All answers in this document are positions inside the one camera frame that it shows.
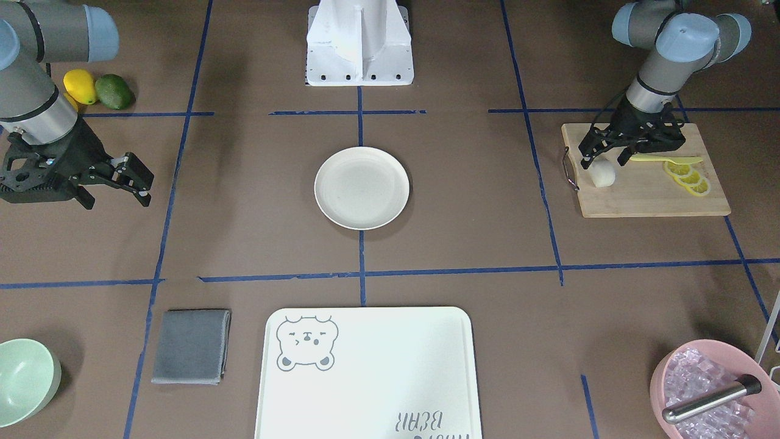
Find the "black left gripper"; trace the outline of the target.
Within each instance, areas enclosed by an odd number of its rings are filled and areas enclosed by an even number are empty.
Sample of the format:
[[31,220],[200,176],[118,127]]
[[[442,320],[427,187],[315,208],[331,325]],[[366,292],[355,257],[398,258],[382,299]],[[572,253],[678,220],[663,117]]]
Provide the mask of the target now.
[[601,128],[591,125],[578,146],[584,170],[613,148],[623,149],[617,162],[626,166],[636,154],[674,152],[685,144],[685,122],[675,117],[671,103],[663,104],[660,112],[644,112],[629,102],[624,91],[610,103],[617,106],[609,124]]

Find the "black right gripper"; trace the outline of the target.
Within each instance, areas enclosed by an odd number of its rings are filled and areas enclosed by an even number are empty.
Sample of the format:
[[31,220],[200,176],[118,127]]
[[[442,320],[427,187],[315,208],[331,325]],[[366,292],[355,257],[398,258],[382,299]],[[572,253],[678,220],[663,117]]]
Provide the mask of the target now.
[[143,207],[151,203],[154,174],[134,153],[119,158],[106,153],[100,139],[83,119],[58,141],[32,145],[21,133],[8,135],[2,161],[2,200],[14,203],[64,202],[75,198],[86,210],[95,198],[87,186],[124,191]]

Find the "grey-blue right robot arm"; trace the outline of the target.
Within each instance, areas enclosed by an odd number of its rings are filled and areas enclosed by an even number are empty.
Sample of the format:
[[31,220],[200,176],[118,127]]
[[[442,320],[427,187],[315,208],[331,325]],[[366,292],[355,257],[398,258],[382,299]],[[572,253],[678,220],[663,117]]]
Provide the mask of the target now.
[[2,200],[77,200],[94,206],[89,185],[151,201],[151,172],[133,153],[106,153],[98,136],[44,69],[53,62],[101,62],[119,52],[119,30],[99,7],[65,1],[2,2]]

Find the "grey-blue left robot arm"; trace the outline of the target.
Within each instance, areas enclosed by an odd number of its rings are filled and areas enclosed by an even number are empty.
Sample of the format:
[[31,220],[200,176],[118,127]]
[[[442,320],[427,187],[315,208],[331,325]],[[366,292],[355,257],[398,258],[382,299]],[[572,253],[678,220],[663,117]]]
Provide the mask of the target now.
[[580,164],[618,148],[624,166],[634,155],[674,152],[685,144],[673,103],[691,75],[743,52],[752,39],[749,20],[736,13],[715,17],[686,11],[686,1],[627,3],[616,13],[612,36],[648,50],[632,83],[616,95],[608,126],[590,126],[579,144]]

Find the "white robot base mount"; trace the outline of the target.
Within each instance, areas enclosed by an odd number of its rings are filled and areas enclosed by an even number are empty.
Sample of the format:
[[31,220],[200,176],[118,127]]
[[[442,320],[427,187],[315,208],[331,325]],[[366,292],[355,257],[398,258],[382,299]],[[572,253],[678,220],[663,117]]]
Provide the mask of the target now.
[[309,86],[413,83],[409,10],[396,1],[320,1],[309,8],[306,40]]

